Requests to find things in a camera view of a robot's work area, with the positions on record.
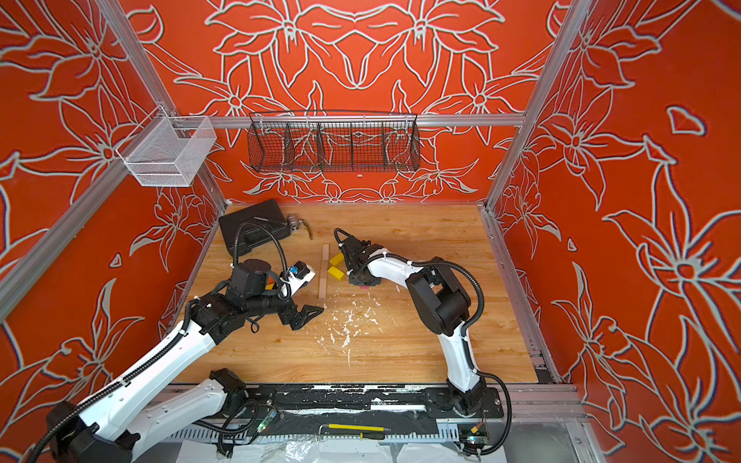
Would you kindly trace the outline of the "yellow block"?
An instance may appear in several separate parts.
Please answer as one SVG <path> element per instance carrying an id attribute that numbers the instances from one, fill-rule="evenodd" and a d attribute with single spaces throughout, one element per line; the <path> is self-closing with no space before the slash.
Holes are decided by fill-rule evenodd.
<path id="1" fill-rule="evenodd" d="M 330 266 L 327 273 L 331 275 L 333 278 L 337 279 L 338 281 L 343 280 L 345 278 L 345 272 L 343 272 L 341 269 L 337 268 L 336 266 Z"/>
<path id="2" fill-rule="evenodd" d="M 332 266 L 338 267 L 345 260 L 345 256 L 342 253 L 338 253 L 336 256 L 329 260 Z"/>

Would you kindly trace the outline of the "natural wooden block angled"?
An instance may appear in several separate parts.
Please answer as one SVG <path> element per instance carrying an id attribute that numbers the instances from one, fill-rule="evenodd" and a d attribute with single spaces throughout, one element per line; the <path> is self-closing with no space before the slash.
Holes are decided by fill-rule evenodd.
<path id="1" fill-rule="evenodd" d="M 327 296 L 327 281 L 326 279 L 320 279 L 320 288 L 318 289 L 318 298 L 320 300 L 326 299 Z"/>

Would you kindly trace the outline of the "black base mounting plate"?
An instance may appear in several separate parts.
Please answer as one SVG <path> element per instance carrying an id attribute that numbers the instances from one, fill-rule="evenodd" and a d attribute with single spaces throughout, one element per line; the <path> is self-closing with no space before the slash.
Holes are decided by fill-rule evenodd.
<path id="1" fill-rule="evenodd" d="M 273 407 L 295 414 L 384 411 L 416 412 L 434 419 L 505 417 L 505 403 L 496 388 L 487 389 L 478 407 L 467 412 L 445 384 L 249 384 L 246 395 L 260 403 L 262 412 Z"/>

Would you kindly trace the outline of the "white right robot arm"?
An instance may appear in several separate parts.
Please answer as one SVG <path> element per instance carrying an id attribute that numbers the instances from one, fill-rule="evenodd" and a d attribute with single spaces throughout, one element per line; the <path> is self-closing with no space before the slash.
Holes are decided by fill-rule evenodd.
<path id="1" fill-rule="evenodd" d="M 353 235 L 336 240 L 353 285 L 372 287 L 388 280 L 408 290 L 418 317 L 441 345 L 449 407 L 462 416 L 477 412 L 486 380 L 476 363 L 469 329 L 484 314 L 484 292 L 473 275 L 454 262 L 409 260 Z"/>

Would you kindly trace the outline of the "metal ball valve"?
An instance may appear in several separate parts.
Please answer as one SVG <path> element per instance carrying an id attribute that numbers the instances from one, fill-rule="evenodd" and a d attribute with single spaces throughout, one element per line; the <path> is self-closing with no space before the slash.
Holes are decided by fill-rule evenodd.
<path id="1" fill-rule="evenodd" d="M 287 224 L 292 233 L 297 233 L 301 228 L 303 228 L 308 233 L 309 239 L 310 240 L 314 239 L 314 234 L 311 229 L 311 226 L 304 218 L 301 218 L 296 214 L 290 214 L 287 217 Z"/>

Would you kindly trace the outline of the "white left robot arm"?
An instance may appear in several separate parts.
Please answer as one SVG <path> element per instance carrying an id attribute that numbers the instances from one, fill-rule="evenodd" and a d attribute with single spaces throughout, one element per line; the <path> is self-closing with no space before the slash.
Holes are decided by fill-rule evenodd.
<path id="1" fill-rule="evenodd" d="M 241 380 L 230 370 L 218 370 L 160 405 L 151 402 L 196 360 L 246 324 L 276 314 L 294 331 L 303 328 L 322 310 L 299 308 L 293 297 L 315 276 L 305 262 L 281 273 L 273 272 L 264 260 L 235 264 L 230 279 L 191 300 L 173 332 L 123 374 L 77 404 L 58 404 L 47 415 L 47 434 L 29 461 L 49 449 L 57 462 L 134 462 L 193 422 L 239 410 L 247 397 Z"/>

